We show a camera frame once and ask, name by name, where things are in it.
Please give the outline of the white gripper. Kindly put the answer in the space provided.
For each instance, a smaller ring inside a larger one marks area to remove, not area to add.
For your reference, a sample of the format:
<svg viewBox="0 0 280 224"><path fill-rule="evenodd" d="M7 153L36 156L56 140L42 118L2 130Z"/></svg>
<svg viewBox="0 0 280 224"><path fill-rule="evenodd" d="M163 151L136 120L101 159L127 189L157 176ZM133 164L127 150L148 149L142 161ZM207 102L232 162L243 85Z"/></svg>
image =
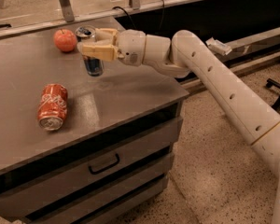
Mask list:
<svg viewBox="0 0 280 224"><path fill-rule="evenodd" d="M119 33L114 28L96 28L95 38L101 45L77 44L77 49L83 56L106 62L112 62L118 58L120 62L131 66L142 64L146 44L146 34L144 32L125 30Z"/></svg>

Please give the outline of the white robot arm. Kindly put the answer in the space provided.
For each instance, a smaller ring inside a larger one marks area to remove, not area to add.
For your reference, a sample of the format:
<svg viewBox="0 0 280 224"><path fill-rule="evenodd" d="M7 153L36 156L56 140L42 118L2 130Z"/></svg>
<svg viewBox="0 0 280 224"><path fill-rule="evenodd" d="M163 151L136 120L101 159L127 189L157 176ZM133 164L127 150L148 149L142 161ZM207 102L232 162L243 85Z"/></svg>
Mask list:
<svg viewBox="0 0 280 224"><path fill-rule="evenodd" d="M142 31L97 29L77 43L78 51L106 62L148 65L169 77L194 73L210 91L231 123L278 178L271 224L280 224L280 115L227 68L194 33L172 38Z"/></svg>

